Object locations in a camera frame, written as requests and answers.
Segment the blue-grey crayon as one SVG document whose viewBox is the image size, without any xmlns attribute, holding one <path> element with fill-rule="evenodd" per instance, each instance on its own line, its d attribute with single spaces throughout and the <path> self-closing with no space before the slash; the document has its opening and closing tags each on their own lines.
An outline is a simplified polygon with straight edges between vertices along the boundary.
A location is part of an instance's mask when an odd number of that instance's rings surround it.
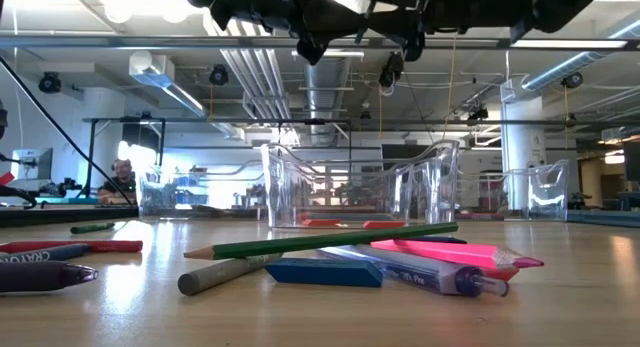
<svg viewBox="0 0 640 347">
<path fill-rule="evenodd" d="M 0 257 L 0 263 L 31 263 L 44 261 L 65 261 L 84 256 L 90 250 L 87 244 L 70 244 L 40 250 L 7 254 Z"/>
</svg>

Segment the black bar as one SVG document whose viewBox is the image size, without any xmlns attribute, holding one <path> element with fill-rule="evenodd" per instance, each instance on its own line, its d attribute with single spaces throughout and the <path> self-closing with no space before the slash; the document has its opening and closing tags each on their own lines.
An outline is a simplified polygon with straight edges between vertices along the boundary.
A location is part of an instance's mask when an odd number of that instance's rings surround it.
<svg viewBox="0 0 640 347">
<path fill-rule="evenodd" d="M 33 196 L 5 185 L 0 185 L 0 197 L 18 197 L 27 201 L 29 205 L 24 207 L 25 210 L 35 208 L 38 205 L 38 202 Z"/>
</svg>

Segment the black background rig frame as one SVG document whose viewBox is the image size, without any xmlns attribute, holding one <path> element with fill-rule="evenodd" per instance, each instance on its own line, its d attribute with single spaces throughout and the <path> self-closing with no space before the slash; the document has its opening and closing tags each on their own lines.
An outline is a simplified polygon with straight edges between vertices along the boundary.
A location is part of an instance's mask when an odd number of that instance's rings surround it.
<svg viewBox="0 0 640 347">
<path fill-rule="evenodd" d="M 322 118 L 298 118 L 298 119 L 253 119 L 253 118 L 186 118 L 186 117 L 86 117 L 83 123 L 95 126 L 98 123 L 109 124 L 132 124 L 140 126 L 151 126 L 159 124 L 162 127 L 167 125 L 211 125 L 214 128 L 221 127 L 223 133 L 232 136 L 233 128 L 267 128 L 276 127 L 327 127 L 331 126 L 336 131 L 341 129 L 351 138 L 354 130 L 364 130 L 371 132 L 376 126 L 383 133 L 387 132 L 424 132 L 429 139 L 435 140 L 435 134 L 440 132 L 443 137 L 449 136 L 453 132 L 461 132 L 462 129 L 470 131 L 473 127 L 549 127 L 551 129 L 586 127 L 592 129 L 608 129 L 614 127 L 638 127 L 640 119 L 635 120 L 443 120 L 443 119 L 322 119 Z"/>
</svg>

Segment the clear plastic bin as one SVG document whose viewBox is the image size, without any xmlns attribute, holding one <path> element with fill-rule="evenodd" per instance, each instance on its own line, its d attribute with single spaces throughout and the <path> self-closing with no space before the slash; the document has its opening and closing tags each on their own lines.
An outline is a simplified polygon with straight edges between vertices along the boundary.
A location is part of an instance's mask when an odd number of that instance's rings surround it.
<svg viewBox="0 0 640 347">
<path fill-rule="evenodd" d="M 279 144 L 267 144 L 261 147 L 262 165 L 263 156 L 269 153 L 282 151 L 286 154 L 294 155 L 305 161 L 317 160 L 364 160 L 374 159 L 383 160 L 381 149 L 377 156 L 339 156 L 335 159 L 329 157 L 320 158 L 303 158 L 294 154 L 293 151 Z M 405 221 L 406 225 L 411 223 L 443 223 L 451 222 L 456 207 L 457 193 L 457 162 L 458 162 L 459 143 L 453 140 L 442 140 L 429 146 L 427 150 L 411 158 L 418 162 L 425 161 L 426 165 L 418 171 L 418 183 L 415 190 L 415 206 L 412 208 L 412 217 Z M 338 226 L 331 227 L 272 227 L 272 228 L 293 228 L 293 229 L 365 229 L 364 222 L 357 223 L 340 223 Z"/>
<path fill-rule="evenodd" d="M 305 161 L 282 151 L 263 156 L 268 221 L 272 227 L 303 225 L 304 213 L 379 213 L 408 221 L 415 206 L 418 171 L 425 161 Z"/>
<path fill-rule="evenodd" d="M 528 212 L 510 211 L 504 172 L 459 174 L 455 215 L 499 213 L 505 220 L 564 221 L 568 210 L 568 162 L 529 169 Z"/>
<path fill-rule="evenodd" d="M 262 220 L 267 216 L 262 163 L 139 170 L 137 204 L 142 218 Z"/>
</svg>

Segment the person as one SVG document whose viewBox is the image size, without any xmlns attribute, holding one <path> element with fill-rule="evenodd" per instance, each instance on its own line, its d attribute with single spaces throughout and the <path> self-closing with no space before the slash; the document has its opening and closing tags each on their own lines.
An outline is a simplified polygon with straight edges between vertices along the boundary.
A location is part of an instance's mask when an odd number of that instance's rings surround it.
<svg viewBox="0 0 640 347">
<path fill-rule="evenodd" d="M 113 164 L 115 175 L 98 189 L 101 204 L 128 204 L 136 201 L 136 180 L 129 160 L 117 159 Z"/>
</svg>

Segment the red pencil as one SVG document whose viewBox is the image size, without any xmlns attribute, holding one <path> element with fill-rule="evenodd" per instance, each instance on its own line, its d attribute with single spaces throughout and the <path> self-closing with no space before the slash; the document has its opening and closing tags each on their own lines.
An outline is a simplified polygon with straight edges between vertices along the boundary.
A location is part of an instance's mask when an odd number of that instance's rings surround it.
<svg viewBox="0 0 640 347">
<path fill-rule="evenodd" d="M 143 249 L 143 242 L 139 240 L 70 240 L 10 242 L 0 244 L 0 252 L 21 253 L 73 244 L 85 244 L 90 252 L 137 253 Z"/>
</svg>

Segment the white ceiling unit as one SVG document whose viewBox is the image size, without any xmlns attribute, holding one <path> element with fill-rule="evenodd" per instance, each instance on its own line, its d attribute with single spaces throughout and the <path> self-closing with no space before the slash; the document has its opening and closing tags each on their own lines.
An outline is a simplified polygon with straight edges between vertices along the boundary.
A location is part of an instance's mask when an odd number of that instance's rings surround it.
<svg viewBox="0 0 640 347">
<path fill-rule="evenodd" d="M 129 75 L 143 85 L 168 88 L 174 83 L 175 66 L 166 55 L 136 51 L 129 57 Z"/>
</svg>

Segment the long green pencil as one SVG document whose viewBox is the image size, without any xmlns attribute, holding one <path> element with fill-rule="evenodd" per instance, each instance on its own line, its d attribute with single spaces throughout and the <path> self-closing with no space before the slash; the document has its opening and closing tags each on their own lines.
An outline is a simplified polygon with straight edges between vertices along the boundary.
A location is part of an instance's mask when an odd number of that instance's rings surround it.
<svg viewBox="0 0 640 347">
<path fill-rule="evenodd" d="M 457 230 L 458 224 L 456 222 L 412 225 L 386 230 L 363 230 L 341 234 L 218 244 L 185 252 L 183 256 L 188 259 L 223 260 L 304 251 L 341 245 L 363 244 L 389 239 L 420 237 L 439 233 L 456 232 Z"/>
</svg>

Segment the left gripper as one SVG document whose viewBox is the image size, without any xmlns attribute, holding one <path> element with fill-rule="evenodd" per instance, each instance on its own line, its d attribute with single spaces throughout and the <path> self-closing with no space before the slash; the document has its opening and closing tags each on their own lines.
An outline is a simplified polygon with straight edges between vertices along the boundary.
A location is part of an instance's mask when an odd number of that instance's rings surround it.
<svg viewBox="0 0 640 347">
<path fill-rule="evenodd" d="M 206 8 L 217 26 L 225 30 L 232 20 L 262 26 L 268 32 L 284 30 L 296 37 L 341 37 L 365 25 L 362 15 L 334 0 L 187 0 Z M 315 66 L 328 47 L 327 40 L 300 39 L 297 54 Z"/>
</svg>

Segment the silver ceiling duct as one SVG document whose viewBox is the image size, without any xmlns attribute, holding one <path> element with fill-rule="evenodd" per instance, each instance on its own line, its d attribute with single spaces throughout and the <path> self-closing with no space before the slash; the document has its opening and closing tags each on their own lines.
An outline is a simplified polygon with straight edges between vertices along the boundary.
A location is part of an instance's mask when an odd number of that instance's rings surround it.
<svg viewBox="0 0 640 347">
<path fill-rule="evenodd" d="M 327 50 L 332 49 L 333 40 L 358 32 L 357 19 L 366 7 L 366 0 L 309 0 L 303 14 L 309 38 L 327 40 Z M 315 66 L 308 63 L 305 81 L 311 118 L 339 116 L 350 66 L 350 58 L 324 55 Z"/>
</svg>

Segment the green crayon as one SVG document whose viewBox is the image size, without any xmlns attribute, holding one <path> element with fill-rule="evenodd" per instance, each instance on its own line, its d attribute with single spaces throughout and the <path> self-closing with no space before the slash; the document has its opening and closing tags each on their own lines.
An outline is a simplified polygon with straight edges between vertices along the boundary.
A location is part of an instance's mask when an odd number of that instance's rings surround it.
<svg viewBox="0 0 640 347">
<path fill-rule="evenodd" d="M 74 226 L 70 228 L 70 233 L 74 235 L 78 234 L 87 234 L 92 232 L 100 232 L 111 230 L 115 227 L 114 222 L 109 223 L 99 223 L 99 224 L 91 224 L 86 226 Z"/>
</svg>

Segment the blue eraser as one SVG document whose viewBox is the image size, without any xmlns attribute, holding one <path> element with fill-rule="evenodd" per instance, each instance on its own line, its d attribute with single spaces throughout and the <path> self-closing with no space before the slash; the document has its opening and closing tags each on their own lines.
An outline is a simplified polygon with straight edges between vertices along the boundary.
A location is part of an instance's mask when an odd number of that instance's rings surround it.
<svg viewBox="0 0 640 347">
<path fill-rule="evenodd" d="M 265 270 L 279 283 L 380 288 L 382 272 L 371 262 L 282 258 Z"/>
</svg>

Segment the grey crayon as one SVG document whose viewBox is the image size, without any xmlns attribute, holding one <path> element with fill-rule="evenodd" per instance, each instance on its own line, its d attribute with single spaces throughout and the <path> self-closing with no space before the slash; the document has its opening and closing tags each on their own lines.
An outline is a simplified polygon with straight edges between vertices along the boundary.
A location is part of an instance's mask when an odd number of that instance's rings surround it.
<svg viewBox="0 0 640 347">
<path fill-rule="evenodd" d="M 269 254 L 236 258 L 208 267 L 182 274 L 177 287 L 185 296 L 192 296 L 235 278 L 263 269 L 267 264 L 276 262 L 283 254 Z"/>
</svg>

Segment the black aluminium table frame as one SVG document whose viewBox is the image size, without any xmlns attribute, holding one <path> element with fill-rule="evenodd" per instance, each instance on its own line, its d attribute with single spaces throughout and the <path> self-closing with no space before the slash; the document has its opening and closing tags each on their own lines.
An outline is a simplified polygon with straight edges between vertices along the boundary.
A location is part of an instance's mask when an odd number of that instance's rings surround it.
<svg viewBox="0 0 640 347">
<path fill-rule="evenodd" d="M 612 54 L 633 52 L 640 55 L 640 39 L 626 40 L 627 45 Z M 400 79 L 390 88 L 381 87 L 378 80 L 386 60 L 392 52 L 402 50 L 391 41 L 376 37 L 360 42 L 347 39 L 334 41 L 337 50 L 363 51 L 364 58 L 350 58 L 342 108 L 335 119 L 443 119 L 467 120 L 468 113 L 485 107 L 489 99 L 504 102 L 537 97 L 541 91 L 525 91 L 523 80 L 538 75 L 553 66 L 590 50 L 577 49 L 521 49 L 513 48 L 503 39 L 437 38 L 425 44 L 421 57 L 415 62 L 404 60 Z M 273 49 L 277 56 L 285 91 L 289 95 L 289 119 L 311 118 L 307 100 L 305 67 L 308 62 L 297 54 L 291 39 L 276 37 L 136 37 L 136 36 L 0 36 L 0 47 L 51 49 L 54 51 L 123 50 L 133 54 L 149 51 L 170 56 L 173 52 L 200 53 L 206 62 L 215 56 L 223 58 L 220 50 L 231 48 Z M 640 98 L 640 85 L 620 92 L 621 98 Z M 603 119 L 596 119 L 592 107 L 572 108 L 552 116 L 543 114 L 538 120 L 635 120 L 640 119 L 640 105 L 631 111 Z M 339 141 L 349 141 L 346 133 L 331 126 L 305 127 L 307 147 L 332 148 Z M 424 132 L 432 146 L 442 138 L 453 139 L 479 131 L 485 127 L 462 129 L 435 140 Z M 638 127 L 614 127 L 624 134 L 640 136 Z"/>
</svg>

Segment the white ceiling pipes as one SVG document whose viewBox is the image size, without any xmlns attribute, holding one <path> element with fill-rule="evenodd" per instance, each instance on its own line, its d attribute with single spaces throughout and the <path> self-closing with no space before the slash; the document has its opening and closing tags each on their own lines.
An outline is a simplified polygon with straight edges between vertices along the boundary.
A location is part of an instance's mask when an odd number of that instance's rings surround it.
<svg viewBox="0 0 640 347">
<path fill-rule="evenodd" d="M 251 118 L 292 117 L 289 95 L 273 49 L 231 48 L 220 52 L 244 90 L 243 104 Z"/>
</svg>

